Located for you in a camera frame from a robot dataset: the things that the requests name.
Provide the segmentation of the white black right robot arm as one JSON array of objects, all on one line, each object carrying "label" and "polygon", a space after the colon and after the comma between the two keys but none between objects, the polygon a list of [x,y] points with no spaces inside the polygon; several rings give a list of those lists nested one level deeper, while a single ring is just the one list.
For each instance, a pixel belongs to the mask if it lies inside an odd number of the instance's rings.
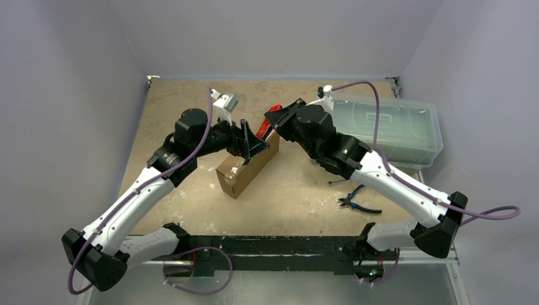
[{"label": "white black right robot arm", "polygon": [[393,224],[368,223],[357,240],[362,257],[413,246],[432,257],[448,256],[467,205],[464,194],[438,191],[385,165],[368,144],[339,133],[321,105],[298,99],[264,116],[281,138],[298,143],[324,170],[375,190],[412,215],[411,220]]}]

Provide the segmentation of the brown cardboard express box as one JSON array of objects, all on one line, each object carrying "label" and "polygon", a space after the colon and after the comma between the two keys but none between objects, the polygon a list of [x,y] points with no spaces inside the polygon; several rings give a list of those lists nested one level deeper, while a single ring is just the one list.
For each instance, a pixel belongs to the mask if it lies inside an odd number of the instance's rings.
[{"label": "brown cardboard express box", "polygon": [[261,170],[270,162],[280,147],[280,136],[272,133],[268,137],[269,148],[257,154],[244,165],[241,157],[228,156],[217,168],[216,175],[222,191],[237,199]]}]

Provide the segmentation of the red black utility knife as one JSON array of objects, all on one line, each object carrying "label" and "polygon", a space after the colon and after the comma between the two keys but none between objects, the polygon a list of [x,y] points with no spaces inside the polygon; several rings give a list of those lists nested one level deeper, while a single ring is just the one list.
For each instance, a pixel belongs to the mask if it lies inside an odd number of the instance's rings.
[{"label": "red black utility knife", "polygon": [[[273,105],[272,107],[270,107],[268,109],[268,112],[275,112],[275,111],[278,111],[282,109],[282,105],[280,104],[276,104],[276,105]],[[264,118],[262,124],[260,125],[257,133],[256,133],[256,136],[259,137],[260,139],[266,139],[269,134],[271,133],[271,130],[270,130],[270,122],[267,118]]]}]

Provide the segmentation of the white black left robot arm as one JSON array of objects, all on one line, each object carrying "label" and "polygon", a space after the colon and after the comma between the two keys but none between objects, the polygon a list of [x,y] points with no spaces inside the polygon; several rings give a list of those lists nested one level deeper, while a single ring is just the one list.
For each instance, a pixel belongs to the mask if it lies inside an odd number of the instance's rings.
[{"label": "white black left robot arm", "polygon": [[69,292],[79,295],[87,291],[74,288],[75,273],[86,278],[90,287],[106,291],[127,271],[147,261],[168,255],[175,260],[185,258],[190,235],[178,225],[165,224],[134,238],[128,235],[155,204],[198,168],[199,157],[225,150],[248,163],[269,146],[245,119],[238,125],[221,119],[213,125],[211,112],[197,108],[184,111],[174,132],[155,150],[130,189],[91,224],[64,233],[62,244],[71,264]]}]

